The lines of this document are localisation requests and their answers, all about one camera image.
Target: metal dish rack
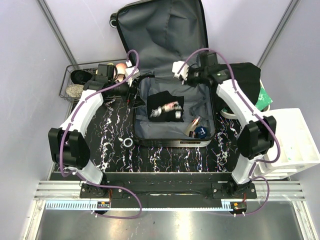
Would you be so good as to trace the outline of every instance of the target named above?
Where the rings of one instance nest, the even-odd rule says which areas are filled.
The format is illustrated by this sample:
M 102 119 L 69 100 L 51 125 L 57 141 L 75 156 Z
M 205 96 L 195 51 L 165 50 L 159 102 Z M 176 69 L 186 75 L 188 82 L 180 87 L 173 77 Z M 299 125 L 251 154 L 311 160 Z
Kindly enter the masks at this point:
M 60 98 L 67 100 L 70 103 L 77 103 L 79 101 L 79 97 L 71 97 L 67 94 L 67 88 L 74 83 L 71 81 L 71 73 L 74 70 L 84 70 L 87 71 L 91 74 L 96 74 L 96 70 L 98 68 L 98 64 L 119 64 L 119 63 L 124 63 L 126 59 L 114 59 L 114 60 L 106 60 L 106 61 L 95 61 L 95 62 L 86 62 L 86 63 L 80 63 L 80 64 L 74 64 L 74 65 L 68 65 L 65 68 L 65 72 L 63 75 L 61 87 L 60 87 L 60 92 L 59 96 Z

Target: suitcase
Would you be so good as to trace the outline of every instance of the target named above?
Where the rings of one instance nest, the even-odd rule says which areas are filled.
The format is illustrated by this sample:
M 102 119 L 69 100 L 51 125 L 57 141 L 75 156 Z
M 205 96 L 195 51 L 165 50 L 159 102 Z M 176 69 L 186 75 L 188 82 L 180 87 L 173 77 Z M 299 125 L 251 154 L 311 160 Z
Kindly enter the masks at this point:
M 147 105 L 133 109 L 133 140 L 146 147 L 205 147 L 215 136 L 212 90 L 204 84 L 182 85 L 174 78 L 174 62 L 184 61 L 195 50 L 208 47 L 208 36 L 201 0 L 141 0 L 128 4 L 111 15 L 110 25 L 117 28 L 123 46 L 139 53 L 140 98 L 163 91 L 184 96 L 184 122 L 151 122 Z M 188 62 L 197 64 L 195 56 Z M 203 139 L 184 134 L 188 125 L 201 116 L 207 129 Z

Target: black marble table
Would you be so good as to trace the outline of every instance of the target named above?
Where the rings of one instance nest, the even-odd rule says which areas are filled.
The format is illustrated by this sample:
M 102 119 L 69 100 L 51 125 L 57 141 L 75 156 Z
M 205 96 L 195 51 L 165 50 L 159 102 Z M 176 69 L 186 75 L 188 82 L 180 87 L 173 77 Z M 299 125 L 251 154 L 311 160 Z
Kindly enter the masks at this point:
M 126 149 L 122 140 L 132 137 L 133 111 L 122 99 L 101 106 L 91 120 L 85 140 L 91 160 L 103 172 L 231 172 L 239 151 L 240 124 L 218 117 L 219 126 L 207 147 L 144 147 Z

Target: bottle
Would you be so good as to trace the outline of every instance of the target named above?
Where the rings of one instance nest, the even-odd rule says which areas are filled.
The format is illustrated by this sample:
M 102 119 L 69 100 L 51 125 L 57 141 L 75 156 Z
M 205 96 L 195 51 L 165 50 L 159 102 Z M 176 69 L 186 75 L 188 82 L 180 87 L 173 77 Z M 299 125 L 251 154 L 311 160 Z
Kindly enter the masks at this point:
M 202 120 L 202 117 L 196 116 L 196 118 L 185 129 L 184 134 L 189 137 L 189 133 L 193 132 L 197 128 L 201 120 Z

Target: shiny floor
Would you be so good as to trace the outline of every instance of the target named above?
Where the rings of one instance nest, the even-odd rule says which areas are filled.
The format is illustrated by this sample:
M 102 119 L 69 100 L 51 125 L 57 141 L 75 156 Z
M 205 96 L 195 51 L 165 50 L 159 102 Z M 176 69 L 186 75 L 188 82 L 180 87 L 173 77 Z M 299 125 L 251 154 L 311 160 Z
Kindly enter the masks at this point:
M 248 212 L 258 207 L 248 203 Z M 129 216 L 133 212 L 113 212 Z M 301 240 L 288 202 L 269 202 L 253 216 L 207 212 L 144 212 L 133 220 L 94 218 L 89 212 L 45 210 L 37 240 Z

